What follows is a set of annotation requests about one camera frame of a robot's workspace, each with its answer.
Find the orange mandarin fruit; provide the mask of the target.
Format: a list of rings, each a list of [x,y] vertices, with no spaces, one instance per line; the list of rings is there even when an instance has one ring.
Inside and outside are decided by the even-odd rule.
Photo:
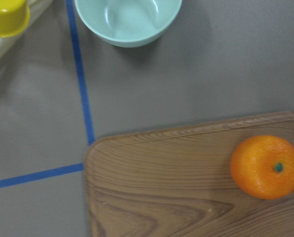
[[[245,193],[261,199],[282,198],[294,191],[294,146],[272,135],[248,138],[232,153],[230,172]]]

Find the wooden cutting board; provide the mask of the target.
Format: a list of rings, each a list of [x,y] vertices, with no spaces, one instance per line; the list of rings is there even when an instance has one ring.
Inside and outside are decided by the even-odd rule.
[[[294,112],[106,137],[84,160],[93,237],[294,237],[294,192],[254,198],[229,159],[259,134],[294,145]]]

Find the green bowl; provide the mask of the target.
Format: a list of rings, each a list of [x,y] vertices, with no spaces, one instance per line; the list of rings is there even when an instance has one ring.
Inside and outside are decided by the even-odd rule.
[[[118,47],[145,46],[169,28],[181,0],[76,0],[82,22],[103,41]]]

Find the wooden mug rack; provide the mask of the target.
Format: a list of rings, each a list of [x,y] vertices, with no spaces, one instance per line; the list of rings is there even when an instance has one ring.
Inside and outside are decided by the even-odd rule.
[[[14,46],[20,37],[30,28],[38,18],[50,7],[53,3],[51,0],[27,0],[30,9],[30,20],[27,27],[19,34],[8,37],[0,38],[0,59]]]

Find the yellow cup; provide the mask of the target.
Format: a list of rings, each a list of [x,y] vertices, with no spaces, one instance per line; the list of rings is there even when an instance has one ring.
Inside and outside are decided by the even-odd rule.
[[[0,38],[21,33],[30,20],[26,0],[0,0]]]

